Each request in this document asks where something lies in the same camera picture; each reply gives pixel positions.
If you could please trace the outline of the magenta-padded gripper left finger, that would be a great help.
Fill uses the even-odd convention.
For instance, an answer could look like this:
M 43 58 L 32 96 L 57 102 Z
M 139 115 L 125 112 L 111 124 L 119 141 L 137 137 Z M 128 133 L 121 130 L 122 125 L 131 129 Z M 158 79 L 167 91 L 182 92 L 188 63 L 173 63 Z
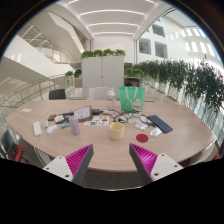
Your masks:
M 93 154 L 90 144 L 67 156 L 57 156 L 44 170 L 81 186 Z

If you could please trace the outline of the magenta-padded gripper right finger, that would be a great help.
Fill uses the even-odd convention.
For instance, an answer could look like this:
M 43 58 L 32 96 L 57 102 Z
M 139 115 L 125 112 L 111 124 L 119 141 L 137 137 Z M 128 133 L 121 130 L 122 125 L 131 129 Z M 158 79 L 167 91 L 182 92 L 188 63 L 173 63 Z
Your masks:
M 129 145 L 129 154 L 144 185 L 182 169 L 181 165 L 165 153 L 155 154 L 133 143 Z

